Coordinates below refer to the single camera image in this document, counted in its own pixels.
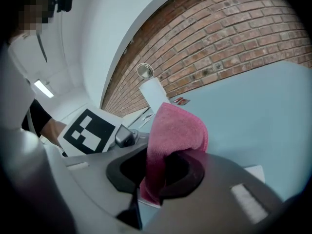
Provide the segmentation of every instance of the white wall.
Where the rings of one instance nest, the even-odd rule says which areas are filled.
[[[48,98],[37,93],[36,99],[55,120],[65,124],[70,122],[82,106],[92,104],[83,87],[75,88],[57,98]]]
[[[166,1],[92,0],[83,29],[81,65],[86,91],[97,107],[128,43]]]

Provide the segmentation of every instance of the brick wall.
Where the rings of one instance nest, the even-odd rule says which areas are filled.
[[[148,106],[142,62],[171,98],[279,60],[312,67],[308,34],[285,0],[169,0],[128,45],[102,109],[123,116]]]

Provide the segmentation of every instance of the curved white surface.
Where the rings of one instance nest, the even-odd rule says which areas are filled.
[[[101,106],[114,69],[128,43],[167,0],[93,0],[82,34],[81,65],[86,91]]]

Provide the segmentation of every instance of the paper towel roll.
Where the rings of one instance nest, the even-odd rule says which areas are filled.
[[[170,104],[166,91],[156,77],[144,82],[140,86],[140,91],[155,114],[162,103]]]

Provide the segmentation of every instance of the light blue wall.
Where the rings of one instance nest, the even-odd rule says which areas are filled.
[[[206,124],[208,153],[262,165],[267,185],[283,200],[303,189],[312,168],[312,70],[281,61],[180,96],[191,100],[182,108]],[[139,130],[151,127],[152,120]]]

